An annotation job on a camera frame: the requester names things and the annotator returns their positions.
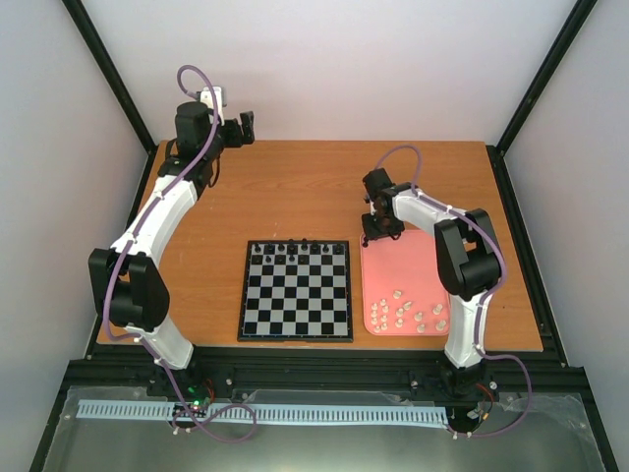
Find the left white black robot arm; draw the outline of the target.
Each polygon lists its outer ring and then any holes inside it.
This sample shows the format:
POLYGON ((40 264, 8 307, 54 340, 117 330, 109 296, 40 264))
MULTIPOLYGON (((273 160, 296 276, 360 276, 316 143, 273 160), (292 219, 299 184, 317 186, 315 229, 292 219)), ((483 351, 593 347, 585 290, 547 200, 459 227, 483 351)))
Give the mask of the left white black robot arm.
POLYGON ((159 273, 168 242, 205 189, 215 185, 227 148, 255 141, 255 115, 224 120, 202 101, 178 106, 176 137, 167 143, 153 190, 143 208, 107 249, 95 249, 88 269, 96 311, 112 340, 143 344, 154 361, 172 369, 169 382, 183 395, 198 393, 204 371, 190 362, 194 345, 169 316, 170 295, 159 273))

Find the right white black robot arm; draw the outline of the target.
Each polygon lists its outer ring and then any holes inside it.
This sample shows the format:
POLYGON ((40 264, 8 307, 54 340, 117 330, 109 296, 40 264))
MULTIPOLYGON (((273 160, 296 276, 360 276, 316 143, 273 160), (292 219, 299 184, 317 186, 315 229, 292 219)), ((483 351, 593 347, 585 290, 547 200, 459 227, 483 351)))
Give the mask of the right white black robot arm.
POLYGON ((396 185, 382 168, 370 171, 363 184, 370 211, 362 215, 362 247, 399 241, 406 223, 431 236, 436 273, 451 307, 445 356, 458 369, 480 364, 488 305, 507 274, 488 213, 442 203, 411 182, 396 185))

